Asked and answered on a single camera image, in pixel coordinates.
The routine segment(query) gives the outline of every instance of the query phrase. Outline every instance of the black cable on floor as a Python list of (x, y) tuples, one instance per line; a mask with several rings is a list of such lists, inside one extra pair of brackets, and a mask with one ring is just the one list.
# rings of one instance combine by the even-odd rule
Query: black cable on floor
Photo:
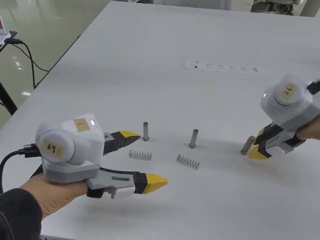
[[(17, 49), (19, 49), (21, 52), (23, 52), (23, 54), (24, 54), (28, 59), (31, 60), (31, 58), (29, 57), (29, 55), (26, 54), (26, 52), (25, 52), (21, 47), (18, 47), (18, 46), (15, 45), (15, 44), (12, 44), (12, 45), (15, 46)], [(40, 70), (42, 70), (42, 71), (44, 71), (44, 72), (49, 72), (49, 70), (45, 70), (45, 69), (43, 69), (42, 67), (39, 67), (38, 64), (37, 64), (35, 61), (33, 61), (33, 63), (34, 63), (34, 65), (35, 65), (38, 69), (40, 69)]]
[(21, 44), (23, 44), (26, 48), (26, 50), (28, 51), (29, 53), (29, 56), (30, 56), (30, 60), (31, 60), (31, 71), (32, 71), (32, 84), (33, 84), (33, 89), (36, 89), (36, 78), (35, 78), (35, 66), (34, 66), (34, 60), (32, 58), (32, 55), (31, 55), (31, 51), (28, 47), (27, 44), (25, 44), (24, 42), (21, 42)]

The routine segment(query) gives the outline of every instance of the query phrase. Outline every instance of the black stand leg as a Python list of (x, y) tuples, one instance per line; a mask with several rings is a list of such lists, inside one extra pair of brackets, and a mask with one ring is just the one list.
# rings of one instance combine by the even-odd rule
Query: black stand leg
[(11, 97), (7, 93), (6, 89), (0, 82), (0, 100), (8, 110), (8, 112), (13, 115), (17, 111), (17, 106), (15, 105), (14, 101), (12, 101)]

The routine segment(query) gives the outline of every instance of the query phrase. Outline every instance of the yellow fingertip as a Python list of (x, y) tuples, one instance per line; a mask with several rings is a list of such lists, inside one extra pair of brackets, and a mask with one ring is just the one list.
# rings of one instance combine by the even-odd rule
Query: yellow fingertip
[(268, 159), (265, 155), (263, 155), (261, 152), (258, 150), (258, 145), (253, 147), (247, 154), (249, 159), (256, 159), (256, 160), (266, 160)]
[(155, 190), (167, 185), (168, 183), (168, 179), (162, 176), (159, 176), (156, 174), (150, 174), (150, 173), (146, 173), (145, 175), (146, 175), (147, 185), (142, 194), (152, 193)]
[(120, 133), (125, 137), (125, 138), (129, 138), (129, 137), (140, 137), (139, 134), (134, 133), (132, 131), (120, 131)]

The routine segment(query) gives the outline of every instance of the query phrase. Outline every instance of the metal peg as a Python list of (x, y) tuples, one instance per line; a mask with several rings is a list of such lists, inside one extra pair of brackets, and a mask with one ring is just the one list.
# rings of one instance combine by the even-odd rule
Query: metal peg
[(189, 143), (189, 148), (194, 149), (196, 147), (198, 133), (199, 133), (198, 129), (193, 130), (191, 141)]
[(142, 140), (145, 141), (145, 142), (148, 142), (150, 139), (149, 137), (149, 127), (148, 127), (148, 122), (145, 121), (143, 123), (143, 137), (142, 137)]

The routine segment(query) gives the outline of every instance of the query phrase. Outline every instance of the metal pin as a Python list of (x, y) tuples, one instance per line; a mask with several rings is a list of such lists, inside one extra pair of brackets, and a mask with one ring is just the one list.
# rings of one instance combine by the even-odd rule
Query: metal pin
[(256, 137), (255, 136), (250, 136), (247, 141), (245, 142), (243, 148), (241, 149), (241, 154), (242, 155), (247, 155), (248, 152), (250, 151), (252, 145), (255, 143)]
[(143, 137), (142, 137), (142, 140), (145, 141), (145, 142), (148, 142), (149, 139), (150, 139), (150, 137), (149, 137), (148, 122), (145, 121), (143, 123)]
[(189, 148), (194, 149), (196, 147), (198, 133), (199, 133), (198, 129), (193, 130), (191, 141), (189, 143)]

